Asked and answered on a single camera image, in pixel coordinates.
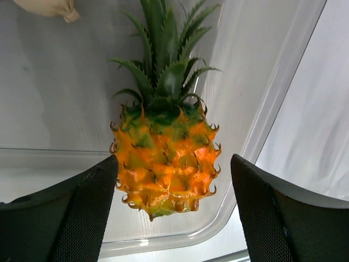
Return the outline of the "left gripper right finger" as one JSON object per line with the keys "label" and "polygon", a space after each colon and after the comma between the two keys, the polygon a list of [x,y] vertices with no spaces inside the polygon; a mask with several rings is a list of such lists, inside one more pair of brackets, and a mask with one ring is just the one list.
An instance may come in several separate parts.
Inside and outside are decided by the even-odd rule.
{"label": "left gripper right finger", "polygon": [[238,154],[231,177],[251,261],[348,261],[348,201],[297,186]]}

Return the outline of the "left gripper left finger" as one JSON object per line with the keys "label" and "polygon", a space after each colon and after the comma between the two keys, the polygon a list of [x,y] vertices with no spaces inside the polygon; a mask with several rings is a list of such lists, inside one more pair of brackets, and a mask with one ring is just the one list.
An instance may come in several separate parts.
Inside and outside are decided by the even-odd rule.
{"label": "left gripper left finger", "polygon": [[110,156],[1,203],[1,261],[98,261],[117,175],[118,160]]}

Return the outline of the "orange toy pineapple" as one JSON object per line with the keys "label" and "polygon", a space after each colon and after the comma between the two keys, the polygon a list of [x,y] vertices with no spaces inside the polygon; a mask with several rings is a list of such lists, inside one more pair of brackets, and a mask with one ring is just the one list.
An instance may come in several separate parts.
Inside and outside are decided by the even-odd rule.
{"label": "orange toy pineapple", "polygon": [[143,58],[114,59],[131,73],[137,90],[121,90],[134,102],[123,104],[120,122],[110,124],[110,152],[119,164],[116,188],[125,193],[122,202],[153,220],[196,211],[201,199],[216,193],[219,126],[208,124],[200,97],[194,103],[188,98],[199,76],[211,70],[206,64],[195,69],[199,58],[191,52],[209,31],[202,23],[217,5],[197,2],[182,26],[166,1],[141,1],[141,7],[145,22],[132,23],[143,42]]}

